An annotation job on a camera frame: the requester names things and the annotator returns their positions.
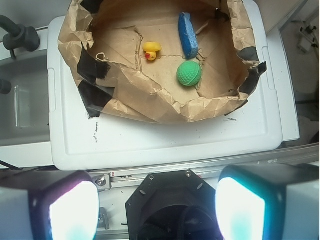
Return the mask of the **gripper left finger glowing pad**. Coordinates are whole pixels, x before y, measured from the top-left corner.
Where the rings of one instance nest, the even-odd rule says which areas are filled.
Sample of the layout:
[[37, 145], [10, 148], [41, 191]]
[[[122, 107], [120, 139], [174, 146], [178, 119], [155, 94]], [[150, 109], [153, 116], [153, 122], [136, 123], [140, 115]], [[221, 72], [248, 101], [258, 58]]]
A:
[[2, 171], [2, 240], [92, 240], [99, 193], [86, 171]]

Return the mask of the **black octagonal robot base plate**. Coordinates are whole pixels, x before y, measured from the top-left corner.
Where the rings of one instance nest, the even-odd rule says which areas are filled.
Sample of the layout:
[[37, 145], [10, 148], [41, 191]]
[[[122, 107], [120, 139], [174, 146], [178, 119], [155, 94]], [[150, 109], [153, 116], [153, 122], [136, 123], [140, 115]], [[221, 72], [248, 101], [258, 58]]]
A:
[[131, 240], [222, 240], [216, 190], [190, 169], [149, 174], [125, 204]]

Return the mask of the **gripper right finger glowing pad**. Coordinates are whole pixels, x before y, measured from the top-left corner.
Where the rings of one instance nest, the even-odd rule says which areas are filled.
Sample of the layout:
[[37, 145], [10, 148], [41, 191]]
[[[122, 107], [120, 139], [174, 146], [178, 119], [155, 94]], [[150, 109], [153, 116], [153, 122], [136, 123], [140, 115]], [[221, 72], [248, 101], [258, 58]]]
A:
[[226, 240], [318, 240], [320, 168], [229, 165], [216, 186], [215, 210]]

